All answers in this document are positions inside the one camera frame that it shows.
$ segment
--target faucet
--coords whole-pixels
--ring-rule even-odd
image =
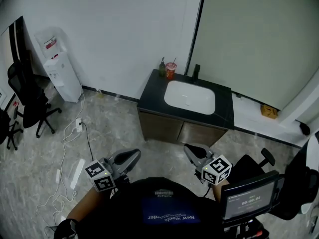
[[[194,84],[198,80],[198,73],[199,73],[200,65],[195,65],[195,69],[193,72],[193,76],[191,77],[191,82]]]

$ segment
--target monitor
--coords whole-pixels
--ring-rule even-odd
[[[224,221],[233,221],[270,211],[279,174],[271,171],[222,187],[221,206]]]

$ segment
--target green bottle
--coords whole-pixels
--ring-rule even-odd
[[[164,63],[164,57],[161,59],[161,63],[159,65],[159,76],[164,77],[166,74],[166,66]]]

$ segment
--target wooden cabinet door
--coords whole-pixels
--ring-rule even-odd
[[[182,120],[171,119],[154,114],[139,112],[144,139],[152,138],[160,141],[176,143],[183,125]]]
[[[201,143],[212,146],[227,130],[184,122],[178,140],[183,143]]]

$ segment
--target concrete floor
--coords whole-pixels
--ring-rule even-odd
[[[56,129],[51,134],[48,126],[42,126],[41,138],[35,137],[37,126],[27,128],[23,134],[16,135],[18,151],[7,150],[5,144],[0,145],[0,234],[4,239],[46,238],[46,223],[36,212],[37,204],[44,204],[55,192],[56,171],[63,157],[62,139],[65,127],[75,118],[81,109],[80,103],[66,103],[59,96],[52,84],[41,82],[49,98],[52,108],[60,107],[62,114],[55,113],[49,117],[51,125]],[[170,144],[156,140],[144,141],[142,136],[136,103],[95,92],[84,91],[85,104],[83,122],[88,127],[90,144],[94,158],[108,157],[122,148],[139,148],[142,157],[134,170],[129,174],[131,181],[152,176],[163,176],[178,182],[203,196],[207,186],[201,184],[193,175],[194,167],[183,153],[182,145]],[[8,112],[13,117],[13,106]],[[229,161],[236,163],[244,154],[252,156],[257,162],[262,161],[261,149],[266,147],[275,157],[275,169],[283,173],[286,165],[297,153],[297,149],[238,131],[228,131],[212,150],[225,155]],[[76,166],[80,158],[86,164],[91,160],[86,134],[83,132],[76,140],[66,144],[66,156],[63,163],[63,180],[67,186],[68,198],[73,190],[69,188]],[[271,169],[267,164],[265,171]],[[70,210],[91,188],[84,173],[81,173],[75,188],[77,195],[72,203],[65,201],[64,211],[55,215],[56,223],[60,216],[67,216]],[[60,185],[59,194],[65,194]],[[52,217],[55,209],[52,198],[46,207],[40,207],[45,220],[54,225]],[[62,198],[55,205],[60,209]],[[271,238],[300,239],[307,234],[307,215],[298,215],[291,221],[283,221],[269,214],[258,217],[271,234]]]

